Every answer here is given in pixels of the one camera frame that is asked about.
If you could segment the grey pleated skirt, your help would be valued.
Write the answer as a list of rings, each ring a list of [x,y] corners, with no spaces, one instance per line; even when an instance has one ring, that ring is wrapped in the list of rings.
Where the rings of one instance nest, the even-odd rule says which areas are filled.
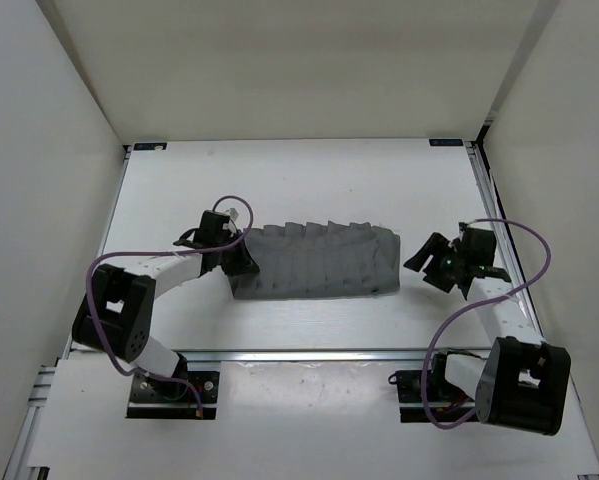
[[[400,236],[370,223],[266,225],[245,238],[259,267],[229,278],[238,300],[334,299],[400,289]]]

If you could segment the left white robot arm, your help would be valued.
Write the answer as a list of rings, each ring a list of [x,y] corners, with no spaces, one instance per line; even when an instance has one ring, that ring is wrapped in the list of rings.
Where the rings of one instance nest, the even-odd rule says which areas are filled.
[[[150,334],[155,301],[176,287],[219,267],[227,276],[259,271],[237,228],[238,213],[206,210],[200,224],[184,232],[165,255],[130,267],[99,262],[87,274],[87,290],[72,327],[79,344],[109,353],[152,380],[167,400],[185,395],[189,377],[182,356]]]

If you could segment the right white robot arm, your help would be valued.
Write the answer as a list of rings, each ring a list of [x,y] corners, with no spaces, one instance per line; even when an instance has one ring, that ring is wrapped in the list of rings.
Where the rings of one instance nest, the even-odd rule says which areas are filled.
[[[458,289],[466,302],[433,334],[419,383],[409,390],[419,396],[423,417],[440,430],[476,420],[554,436],[562,424],[571,357],[548,343],[516,299],[548,268],[513,286],[508,272],[495,264],[496,235],[483,224],[481,219],[460,224],[453,240],[432,233],[404,264],[445,293]],[[476,312],[491,343],[487,357],[437,350],[445,330],[469,312]]]

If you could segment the right blue corner label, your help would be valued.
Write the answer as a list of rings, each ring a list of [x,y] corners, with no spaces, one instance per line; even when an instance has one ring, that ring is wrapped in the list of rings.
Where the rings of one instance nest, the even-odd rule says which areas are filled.
[[[429,145],[431,147],[463,147],[464,142],[454,138],[430,138]]]

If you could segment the blue corner label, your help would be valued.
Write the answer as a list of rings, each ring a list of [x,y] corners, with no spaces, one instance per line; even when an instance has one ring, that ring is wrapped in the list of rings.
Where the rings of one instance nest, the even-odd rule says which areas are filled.
[[[166,142],[138,142],[133,145],[134,151],[163,151],[166,148]]]
[[[463,147],[464,142],[454,138],[430,138],[429,145],[431,147]]]

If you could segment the left blue corner label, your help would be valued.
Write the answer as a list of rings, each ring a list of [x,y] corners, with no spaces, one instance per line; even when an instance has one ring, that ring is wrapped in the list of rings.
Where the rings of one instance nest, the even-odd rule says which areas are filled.
[[[166,148],[166,142],[138,142],[133,145],[134,151],[163,151]]]

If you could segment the aluminium table frame rail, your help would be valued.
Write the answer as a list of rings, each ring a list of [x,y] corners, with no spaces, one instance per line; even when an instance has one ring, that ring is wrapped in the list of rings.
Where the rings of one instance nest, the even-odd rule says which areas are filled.
[[[541,345],[545,339],[528,290],[547,273],[552,261],[550,246],[532,228],[504,217],[483,147],[473,142],[468,147],[468,153],[486,209],[484,219],[470,224],[488,227],[493,231],[497,241],[495,264],[506,270],[510,280],[476,279],[472,282],[467,301],[473,305],[491,341],[497,337],[513,337],[521,343]],[[543,261],[536,273],[522,272],[515,253],[514,233],[530,236],[543,251]]]

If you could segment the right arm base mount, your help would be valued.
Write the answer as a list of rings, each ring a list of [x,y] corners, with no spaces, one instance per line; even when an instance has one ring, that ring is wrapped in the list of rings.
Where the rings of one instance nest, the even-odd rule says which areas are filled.
[[[420,379],[420,370],[397,370],[388,377],[388,384],[397,391],[402,424],[429,422],[423,409]],[[475,407],[473,399],[453,385],[429,380],[427,386],[429,408],[440,423],[456,422]]]

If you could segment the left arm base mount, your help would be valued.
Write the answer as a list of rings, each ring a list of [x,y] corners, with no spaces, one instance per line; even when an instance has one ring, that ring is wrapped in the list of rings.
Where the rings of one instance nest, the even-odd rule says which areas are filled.
[[[132,379],[126,417],[128,419],[214,420],[219,394],[219,371],[189,370],[188,382],[202,402],[198,411],[196,397],[182,384],[161,384],[141,375]]]

